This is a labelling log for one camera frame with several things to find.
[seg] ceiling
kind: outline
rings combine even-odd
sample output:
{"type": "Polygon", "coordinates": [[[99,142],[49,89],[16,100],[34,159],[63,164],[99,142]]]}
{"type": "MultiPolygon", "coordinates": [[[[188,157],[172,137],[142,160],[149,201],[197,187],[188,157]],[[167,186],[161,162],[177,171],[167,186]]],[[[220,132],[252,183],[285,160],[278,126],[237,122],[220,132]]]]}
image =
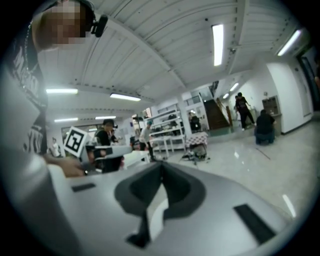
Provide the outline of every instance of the ceiling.
{"type": "Polygon", "coordinates": [[[223,79],[219,87],[230,86],[251,69],[258,53],[275,54],[299,27],[277,0],[92,2],[97,16],[109,16],[102,37],[39,56],[48,88],[79,89],[78,95],[49,96],[49,121],[125,118],[216,80],[223,79]],[[213,64],[216,24],[224,25],[220,66],[213,64]],[[112,92],[141,101],[111,99],[112,92]]]}

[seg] staircase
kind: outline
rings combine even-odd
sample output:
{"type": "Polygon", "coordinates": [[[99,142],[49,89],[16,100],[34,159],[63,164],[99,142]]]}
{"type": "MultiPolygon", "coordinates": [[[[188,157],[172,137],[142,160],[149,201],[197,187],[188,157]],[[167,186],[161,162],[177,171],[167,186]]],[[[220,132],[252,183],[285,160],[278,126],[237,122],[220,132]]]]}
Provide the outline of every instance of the staircase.
{"type": "Polygon", "coordinates": [[[230,127],[228,121],[226,120],[224,114],[222,114],[220,108],[218,107],[214,99],[207,100],[203,104],[206,116],[208,118],[209,130],[230,127]]]}

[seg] person crouching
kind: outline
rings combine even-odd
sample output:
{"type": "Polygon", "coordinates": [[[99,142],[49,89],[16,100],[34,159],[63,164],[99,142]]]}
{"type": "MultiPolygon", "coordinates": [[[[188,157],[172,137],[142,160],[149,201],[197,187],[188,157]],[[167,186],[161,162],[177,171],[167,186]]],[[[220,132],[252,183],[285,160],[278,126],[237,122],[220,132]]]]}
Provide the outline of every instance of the person crouching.
{"type": "Polygon", "coordinates": [[[262,141],[268,141],[270,144],[275,140],[275,119],[267,114],[266,110],[261,110],[260,116],[256,120],[256,128],[254,130],[255,143],[260,145],[262,141]]]}

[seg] gray plastic part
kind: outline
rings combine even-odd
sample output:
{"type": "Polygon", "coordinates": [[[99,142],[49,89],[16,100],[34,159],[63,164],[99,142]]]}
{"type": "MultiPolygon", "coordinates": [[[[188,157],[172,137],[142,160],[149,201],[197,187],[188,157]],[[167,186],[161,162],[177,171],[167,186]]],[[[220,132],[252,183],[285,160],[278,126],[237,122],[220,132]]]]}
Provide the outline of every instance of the gray plastic part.
{"type": "Polygon", "coordinates": [[[115,188],[156,164],[65,178],[59,167],[47,167],[37,155],[8,149],[0,153],[1,169],[5,170],[1,179],[15,209],[41,242],[63,255],[225,256],[254,251],[259,243],[233,209],[243,204],[249,205],[276,234],[287,226],[270,204],[240,184],[171,164],[201,181],[206,197],[189,217],[166,220],[156,240],[140,249],[126,239],[138,230],[141,218],[124,212],[115,198],[115,188]],[[13,156],[19,161],[10,161],[13,156]],[[73,192],[72,187],[85,184],[94,187],[73,192]]]}

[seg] white table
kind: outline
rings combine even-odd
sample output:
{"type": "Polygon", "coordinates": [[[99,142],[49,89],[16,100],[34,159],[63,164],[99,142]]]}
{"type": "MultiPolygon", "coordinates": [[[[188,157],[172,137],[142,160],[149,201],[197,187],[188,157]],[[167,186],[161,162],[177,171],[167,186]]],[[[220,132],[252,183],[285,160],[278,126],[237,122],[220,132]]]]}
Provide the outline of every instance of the white table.
{"type": "Polygon", "coordinates": [[[125,154],[124,156],[124,166],[123,169],[127,170],[129,166],[132,166],[136,163],[140,163],[142,159],[144,159],[145,163],[150,163],[149,159],[149,151],[132,151],[129,154],[125,154]]]}
{"type": "Polygon", "coordinates": [[[171,136],[163,136],[163,137],[158,137],[158,138],[153,138],[150,140],[150,142],[154,143],[154,142],[163,142],[164,143],[164,149],[165,149],[165,153],[166,153],[166,157],[169,158],[169,150],[168,150],[168,145],[167,145],[167,141],[170,141],[170,145],[171,145],[171,150],[172,152],[174,152],[174,146],[172,144],[172,140],[171,140],[171,136]]]}

